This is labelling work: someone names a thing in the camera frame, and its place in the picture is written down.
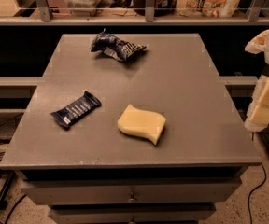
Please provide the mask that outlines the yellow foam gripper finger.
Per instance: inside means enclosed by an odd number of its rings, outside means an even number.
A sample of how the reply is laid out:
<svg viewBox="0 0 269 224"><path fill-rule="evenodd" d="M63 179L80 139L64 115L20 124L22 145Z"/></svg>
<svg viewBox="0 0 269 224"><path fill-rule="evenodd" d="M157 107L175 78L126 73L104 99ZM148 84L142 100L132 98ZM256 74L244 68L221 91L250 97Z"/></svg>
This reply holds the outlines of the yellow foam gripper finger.
<svg viewBox="0 0 269 224"><path fill-rule="evenodd" d="M269 76L261 75L252 94L252 102L248 107L245 127L250 132L260 132L268 125Z"/></svg>
<svg viewBox="0 0 269 224"><path fill-rule="evenodd" d="M261 52L266 52L266 41L269 30L264 30L263 32L252 38L245 46L245 51L252 54L259 54Z"/></svg>

